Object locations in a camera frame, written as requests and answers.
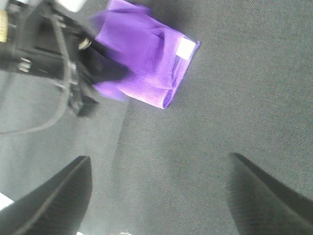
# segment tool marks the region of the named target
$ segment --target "dark gray fabric surface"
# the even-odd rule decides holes
[[[313,2],[136,2],[202,41],[173,104],[98,96],[92,118],[68,110],[53,128],[1,138],[0,192],[16,200],[89,155],[86,235],[236,234],[224,198],[235,151],[313,199]],[[105,6],[90,0],[75,17],[85,22]],[[17,79],[1,91],[1,130],[43,121],[56,107],[52,86]]]

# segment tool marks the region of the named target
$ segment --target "microfiber towel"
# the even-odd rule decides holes
[[[168,107],[200,42],[158,22],[149,8],[124,0],[111,0],[92,21],[99,31],[96,40],[110,49],[108,57],[129,69],[121,80],[95,84],[99,93]]]

